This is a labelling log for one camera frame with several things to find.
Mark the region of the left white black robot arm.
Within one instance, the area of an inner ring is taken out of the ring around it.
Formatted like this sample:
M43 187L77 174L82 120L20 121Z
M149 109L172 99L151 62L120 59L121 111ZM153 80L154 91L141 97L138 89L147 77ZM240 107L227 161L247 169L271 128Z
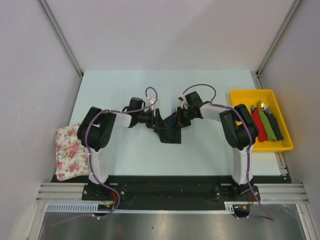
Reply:
M110 157L112 163L138 162L149 146L148 140L159 137L161 143L179 141L180 133L174 133L176 114L162 118L154 102L146 105L138 97L131 98L129 105L121 111L102 110L91 107L77 131L77 138L89 151L90 182L83 191L83 198L116 197L115 189L107 186L109 178L106 165Z

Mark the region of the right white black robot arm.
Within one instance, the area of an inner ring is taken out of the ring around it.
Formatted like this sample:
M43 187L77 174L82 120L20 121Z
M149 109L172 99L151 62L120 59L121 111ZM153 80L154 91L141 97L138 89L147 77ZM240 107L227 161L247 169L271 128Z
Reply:
M232 147L233 172L231 189L234 198L248 195L248 199L257 200L257 192L253 189L251 170L252 148L259 135L259 130L251 114L244 104L227 106L202 101L194 91L178 98L181 105L175 111L175 124L188 127L193 119L207 119L221 123L224 137Z

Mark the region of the purple fork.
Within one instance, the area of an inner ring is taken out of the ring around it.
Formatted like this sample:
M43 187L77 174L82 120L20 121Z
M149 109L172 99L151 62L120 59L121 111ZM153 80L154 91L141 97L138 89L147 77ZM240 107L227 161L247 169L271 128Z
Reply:
M177 117L177 109L176 109L175 107L173 107L173 108L171 109L171 115L172 115L173 118L176 118L176 117Z

